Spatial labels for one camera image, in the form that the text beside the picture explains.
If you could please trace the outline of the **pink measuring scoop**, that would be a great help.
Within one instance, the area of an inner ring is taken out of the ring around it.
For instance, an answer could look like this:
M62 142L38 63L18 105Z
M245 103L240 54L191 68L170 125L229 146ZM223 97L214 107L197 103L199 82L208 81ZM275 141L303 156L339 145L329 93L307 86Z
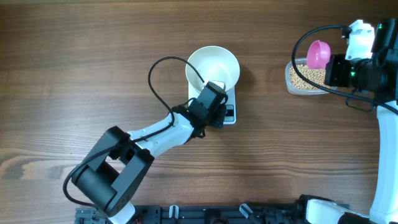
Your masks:
M309 69L326 69L330 61L331 48L326 42L314 41L307 52L307 66Z

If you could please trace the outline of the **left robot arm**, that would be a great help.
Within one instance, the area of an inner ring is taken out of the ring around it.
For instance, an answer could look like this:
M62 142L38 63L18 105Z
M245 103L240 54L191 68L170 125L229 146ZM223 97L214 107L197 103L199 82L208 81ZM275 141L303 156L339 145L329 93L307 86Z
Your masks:
M208 82L196 98L174 106L168 116L145 129L124 132L109 128L84 160L67 176L86 197L88 206L108 223L129 223L136 209L130 202L154 159L193 138L205 128L222 128L228 96Z

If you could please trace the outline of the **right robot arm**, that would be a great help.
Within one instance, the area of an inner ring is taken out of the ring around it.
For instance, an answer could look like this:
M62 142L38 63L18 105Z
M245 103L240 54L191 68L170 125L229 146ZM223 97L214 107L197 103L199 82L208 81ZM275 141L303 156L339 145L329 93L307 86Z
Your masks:
M347 40L345 54L328 54L326 77L319 85L304 77L295 56L300 44L316 32L340 29ZM304 34L292 51L292 67L305 82L334 95L364 101L377 110L380 134L376 193L369 215L311 195L300 196L302 222L397 223L397 19L383 19L376 27L357 20L349 26L317 27Z

